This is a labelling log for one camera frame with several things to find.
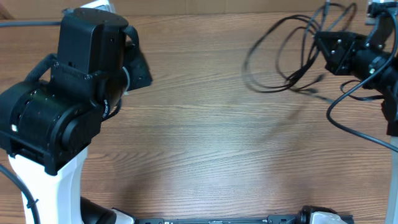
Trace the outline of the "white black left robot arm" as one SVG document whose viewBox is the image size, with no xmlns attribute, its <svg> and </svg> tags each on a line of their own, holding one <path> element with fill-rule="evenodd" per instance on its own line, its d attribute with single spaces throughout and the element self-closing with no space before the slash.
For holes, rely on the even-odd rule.
<svg viewBox="0 0 398 224">
<path fill-rule="evenodd" d="M 88 147 L 125 93 L 152 83 L 133 26 L 61 27 L 58 51 L 1 94 L 1 148 L 27 223 L 133 223 L 81 196 Z"/>
</svg>

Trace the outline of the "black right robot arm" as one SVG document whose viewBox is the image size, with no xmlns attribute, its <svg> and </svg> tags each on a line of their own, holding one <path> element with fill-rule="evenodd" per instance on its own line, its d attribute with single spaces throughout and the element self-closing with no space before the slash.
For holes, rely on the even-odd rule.
<svg viewBox="0 0 398 224">
<path fill-rule="evenodd" d="M 397 223 L 397 44 L 391 52 L 384 51 L 390 35 L 397 35 L 397 1 L 369 1 L 367 23 L 373 25 L 369 35 L 353 32 L 317 32 L 314 41 L 322 52 L 325 68 L 334 75 L 354 75 L 359 83 L 343 93 L 326 111 L 327 120 L 337 128 L 357 137 L 382 145 L 392 151 L 391 186 L 386 223 Z M 343 126 L 331 117 L 332 109 L 358 88 L 378 91 L 381 110 L 387 121 L 384 142 L 367 134 Z"/>
</svg>

